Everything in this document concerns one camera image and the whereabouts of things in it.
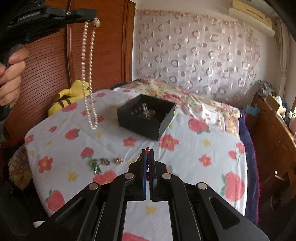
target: black box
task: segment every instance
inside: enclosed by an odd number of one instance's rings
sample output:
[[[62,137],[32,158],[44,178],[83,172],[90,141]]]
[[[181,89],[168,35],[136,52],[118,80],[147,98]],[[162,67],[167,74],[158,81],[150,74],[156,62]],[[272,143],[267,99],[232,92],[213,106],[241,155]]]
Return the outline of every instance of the black box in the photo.
[[[132,114],[141,103],[155,111],[150,120]],[[140,135],[158,141],[174,117],[176,104],[147,95],[138,95],[117,109],[118,124]]]

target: pink circle pattern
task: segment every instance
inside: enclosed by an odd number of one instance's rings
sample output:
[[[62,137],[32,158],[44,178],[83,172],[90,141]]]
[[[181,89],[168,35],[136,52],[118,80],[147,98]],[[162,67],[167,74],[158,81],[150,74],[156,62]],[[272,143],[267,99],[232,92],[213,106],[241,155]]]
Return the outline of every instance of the pink circle pattern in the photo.
[[[260,63],[258,40],[245,24],[163,10],[139,10],[135,24],[138,78],[159,78],[229,104],[245,98]]]

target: dark blue blanket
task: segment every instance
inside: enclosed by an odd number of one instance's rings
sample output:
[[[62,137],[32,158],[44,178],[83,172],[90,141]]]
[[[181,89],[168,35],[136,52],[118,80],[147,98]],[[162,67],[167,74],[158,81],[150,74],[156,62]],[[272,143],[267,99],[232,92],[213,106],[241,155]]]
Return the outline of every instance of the dark blue blanket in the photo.
[[[253,142],[245,123],[245,113],[241,110],[242,117],[239,118],[239,137],[246,149],[247,167],[248,167],[248,188],[247,188],[247,206],[245,217],[252,223],[258,223],[258,200],[259,200],[259,177],[256,163],[256,155]]]

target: wooden desk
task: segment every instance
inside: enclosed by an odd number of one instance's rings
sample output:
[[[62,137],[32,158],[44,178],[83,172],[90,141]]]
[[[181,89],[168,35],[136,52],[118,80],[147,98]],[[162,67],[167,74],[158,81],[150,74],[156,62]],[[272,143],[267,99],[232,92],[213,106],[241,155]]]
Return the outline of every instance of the wooden desk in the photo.
[[[293,134],[257,95],[254,96],[252,106],[261,109],[250,134],[256,151],[256,161],[261,185],[261,202],[269,199],[281,189],[283,181],[277,175],[290,182],[291,199],[296,196],[296,144]]]

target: hand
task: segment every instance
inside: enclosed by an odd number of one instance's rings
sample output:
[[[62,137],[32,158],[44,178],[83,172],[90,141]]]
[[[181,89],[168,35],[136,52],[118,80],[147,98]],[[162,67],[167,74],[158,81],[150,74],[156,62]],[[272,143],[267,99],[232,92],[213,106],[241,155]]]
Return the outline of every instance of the hand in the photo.
[[[14,106],[20,96],[21,73],[24,71],[26,64],[24,59],[29,55],[29,50],[25,47],[13,53],[8,63],[11,66],[5,69],[0,63],[0,105],[10,104]]]

